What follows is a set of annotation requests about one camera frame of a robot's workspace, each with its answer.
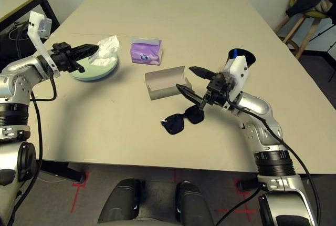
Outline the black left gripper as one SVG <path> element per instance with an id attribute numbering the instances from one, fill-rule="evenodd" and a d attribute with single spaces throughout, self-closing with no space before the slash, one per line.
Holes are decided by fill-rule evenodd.
<path id="1" fill-rule="evenodd" d="M 69 73 L 74 71 L 84 73 L 85 69 L 78 61 L 94 55 L 99 49 L 99 46 L 94 44 L 83 44 L 72 48 L 65 42 L 55 43 L 52 47 L 51 58 L 58 70 Z"/>

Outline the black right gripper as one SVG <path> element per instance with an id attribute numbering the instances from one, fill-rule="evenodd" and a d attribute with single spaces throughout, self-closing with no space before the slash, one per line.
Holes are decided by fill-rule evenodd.
<path id="1" fill-rule="evenodd" d="M 229 92 L 234 88 L 233 78 L 226 79 L 223 73 L 215 73 L 206 68 L 191 66 L 189 70 L 198 77 L 208 79 L 207 91 L 203 97 L 195 93 L 194 90 L 186 85 L 176 84 L 178 91 L 189 101 L 194 103 L 200 110 L 203 110 L 206 104 L 218 105 L 224 107 L 228 103 Z"/>

